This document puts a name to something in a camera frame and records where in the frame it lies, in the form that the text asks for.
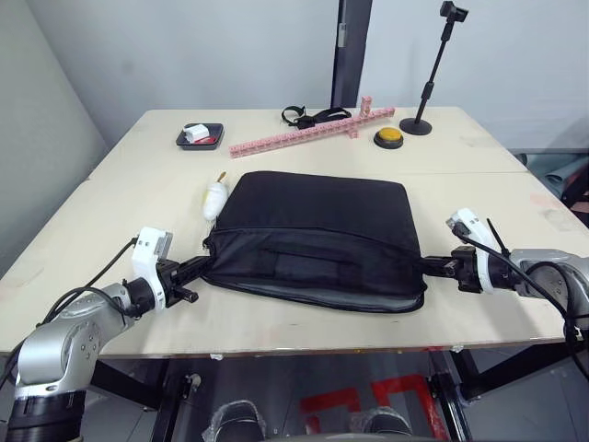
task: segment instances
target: black doorframe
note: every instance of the black doorframe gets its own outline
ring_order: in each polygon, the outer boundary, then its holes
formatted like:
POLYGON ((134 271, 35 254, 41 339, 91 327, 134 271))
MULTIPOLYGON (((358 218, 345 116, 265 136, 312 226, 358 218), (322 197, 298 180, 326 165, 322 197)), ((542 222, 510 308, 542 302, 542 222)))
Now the black doorframe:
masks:
POLYGON ((372 0, 340 0, 331 107, 356 107, 371 9, 372 0))

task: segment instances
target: pink toy ruler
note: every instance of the pink toy ruler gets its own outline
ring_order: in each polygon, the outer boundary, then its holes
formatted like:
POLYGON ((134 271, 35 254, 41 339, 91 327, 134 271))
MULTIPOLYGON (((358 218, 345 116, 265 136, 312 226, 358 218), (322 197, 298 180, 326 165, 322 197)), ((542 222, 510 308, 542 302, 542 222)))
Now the pink toy ruler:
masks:
POLYGON ((340 134, 342 132, 347 132, 351 138, 357 138, 358 126, 381 118, 390 117, 395 113, 394 108, 370 111, 371 103, 372 99, 370 97, 362 97, 360 113, 355 117, 344 118, 343 120, 337 120, 336 122, 324 122, 317 126, 289 134, 269 136, 268 138, 249 141, 240 145, 231 145, 229 147, 229 155, 231 158, 245 157, 247 155, 280 149, 281 147, 287 147, 288 145, 297 145, 323 136, 340 134))

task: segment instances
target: gray wall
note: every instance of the gray wall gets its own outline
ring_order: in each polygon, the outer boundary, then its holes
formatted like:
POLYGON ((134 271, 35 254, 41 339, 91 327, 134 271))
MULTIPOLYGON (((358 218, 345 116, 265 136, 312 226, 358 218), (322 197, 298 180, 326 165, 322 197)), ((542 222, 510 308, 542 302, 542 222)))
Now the gray wall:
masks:
POLYGON ((0 0, 0 276, 106 146, 29 7, 0 0))
MULTIPOLYGON (((589 106, 589 2, 455 3, 470 13, 455 25, 430 103, 463 108, 510 149, 575 145, 572 126, 589 106)), ((419 104, 445 24, 440 4, 373 0, 361 95, 419 104)))
POLYGON ((337 0, 28 0, 109 145, 147 110, 329 105, 337 0))

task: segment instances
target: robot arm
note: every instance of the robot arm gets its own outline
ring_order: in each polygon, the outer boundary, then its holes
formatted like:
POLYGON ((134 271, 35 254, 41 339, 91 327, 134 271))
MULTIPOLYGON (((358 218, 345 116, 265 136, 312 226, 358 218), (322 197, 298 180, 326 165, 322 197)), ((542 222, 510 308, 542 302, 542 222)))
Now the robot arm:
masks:
MULTIPOLYGON (((447 224, 464 242, 492 249, 491 232, 469 209, 457 211, 447 224)), ((572 318, 574 326, 589 331, 589 258, 545 249, 489 254, 485 249, 462 246, 453 250, 450 257, 423 258, 422 270, 431 276, 456 279, 458 289, 465 292, 493 293, 502 288, 514 290, 522 297, 546 297, 546 293, 556 300, 561 312, 572 318), (525 281, 521 273, 545 293, 525 281)))
POLYGON ((77 440, 90 384, 102 348, 151 309, 198 296, 182 285, 196 279, 207 257, 166 260, 172 235, 144 227, 133 251, 135 279, 78 297, 27 337, 18 356, 15 402, 7 441, 77 440))

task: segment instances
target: tripod base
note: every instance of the tripod base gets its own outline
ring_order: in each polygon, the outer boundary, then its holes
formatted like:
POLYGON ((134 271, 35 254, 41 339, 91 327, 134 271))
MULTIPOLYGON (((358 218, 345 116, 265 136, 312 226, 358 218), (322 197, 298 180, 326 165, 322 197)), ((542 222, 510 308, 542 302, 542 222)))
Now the tripod base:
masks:
POLYGON ((415 122, 414 118, 406 118, 398 124, 401 131, 411 135, 427 135, 432 131, 432 125, 425 120, 415 122))

